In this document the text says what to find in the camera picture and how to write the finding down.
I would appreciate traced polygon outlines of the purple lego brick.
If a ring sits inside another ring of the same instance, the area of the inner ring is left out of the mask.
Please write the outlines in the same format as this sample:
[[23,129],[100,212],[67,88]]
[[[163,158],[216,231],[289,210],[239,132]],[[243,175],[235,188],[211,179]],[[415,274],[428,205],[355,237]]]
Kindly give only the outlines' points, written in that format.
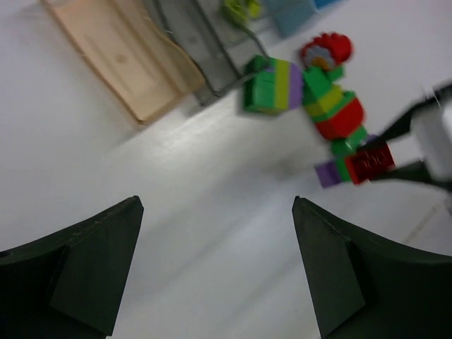
[[321,164],[317,164],[315,167],[316,175],[319,179],[322,188],[328,188],[337,186],[342,183],[338,167],[335,160],[329,160]]

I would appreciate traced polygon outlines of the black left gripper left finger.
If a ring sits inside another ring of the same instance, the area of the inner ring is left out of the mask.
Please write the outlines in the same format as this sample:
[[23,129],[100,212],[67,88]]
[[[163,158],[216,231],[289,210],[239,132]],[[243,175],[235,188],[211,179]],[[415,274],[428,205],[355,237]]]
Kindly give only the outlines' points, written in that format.
[[113,334],[143,219],[132,196],[1,252],[2,338]]

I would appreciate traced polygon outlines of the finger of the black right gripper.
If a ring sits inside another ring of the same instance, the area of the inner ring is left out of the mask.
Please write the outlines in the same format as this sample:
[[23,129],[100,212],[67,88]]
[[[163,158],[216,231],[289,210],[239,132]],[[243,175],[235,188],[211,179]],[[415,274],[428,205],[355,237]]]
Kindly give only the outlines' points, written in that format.
[[421,160],[386,171],[370,179],[371,182],[383,180],[401,180],[425,184],[442,189],[449,194],[451,193],[451,179],[445,180],[433,178],[433,176],[430,175],[426,164]]
[[385,142],[397,139],[410,132],[411,121],[419,115],[422,109],[432,108],[434,104],[451,97],[451,83],[440,85],[433,93],[426,95],[424,99],[410,105],[386,130],[373,138],[367,145],[381,145]]

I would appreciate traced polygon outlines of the lime lego brick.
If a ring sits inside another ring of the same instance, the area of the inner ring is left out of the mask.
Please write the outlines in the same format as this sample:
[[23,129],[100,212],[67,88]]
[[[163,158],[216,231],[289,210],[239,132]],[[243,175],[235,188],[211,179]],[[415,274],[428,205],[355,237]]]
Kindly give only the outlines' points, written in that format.
[[250,20],[259,18],[262,8],[258,0],[224,0],[220,5],[222,15],[237,25],[246,25]]

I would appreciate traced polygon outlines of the green lime purple lego block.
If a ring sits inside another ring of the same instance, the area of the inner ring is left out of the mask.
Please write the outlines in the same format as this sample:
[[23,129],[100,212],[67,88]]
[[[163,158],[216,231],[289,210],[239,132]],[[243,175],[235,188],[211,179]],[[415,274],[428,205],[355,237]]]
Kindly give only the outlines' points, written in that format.
[[302,105],[304,83],[298,65],[256,55],[245,70],[254,77],[244,84],[244,111],[279,115]]

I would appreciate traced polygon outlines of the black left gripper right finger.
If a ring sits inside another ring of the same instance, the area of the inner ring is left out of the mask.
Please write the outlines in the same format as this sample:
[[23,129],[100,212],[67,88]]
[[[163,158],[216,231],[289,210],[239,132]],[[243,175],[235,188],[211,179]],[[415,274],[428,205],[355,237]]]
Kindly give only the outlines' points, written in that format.
[[450,338],[451,257],[400,244],[306,198],[292,215],[322,338]]

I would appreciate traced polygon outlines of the red lego brick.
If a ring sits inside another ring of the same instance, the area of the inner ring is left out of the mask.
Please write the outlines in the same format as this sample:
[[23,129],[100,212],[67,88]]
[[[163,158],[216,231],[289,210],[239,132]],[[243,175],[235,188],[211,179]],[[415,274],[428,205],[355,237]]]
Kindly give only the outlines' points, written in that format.
[[371,180],[395,167],[387,143],[362,150],[345,158],[345,166],[353,184]]

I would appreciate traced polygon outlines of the green lego brick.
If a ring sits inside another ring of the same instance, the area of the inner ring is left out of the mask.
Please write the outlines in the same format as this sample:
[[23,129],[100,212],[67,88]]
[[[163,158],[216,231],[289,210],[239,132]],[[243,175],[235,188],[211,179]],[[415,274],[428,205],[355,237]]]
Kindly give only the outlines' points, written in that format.
[[347,167],[347,161],[345,156],[340,156],[335,159],[335,165],[340,177],[341,182],[352,182],[350,171]]

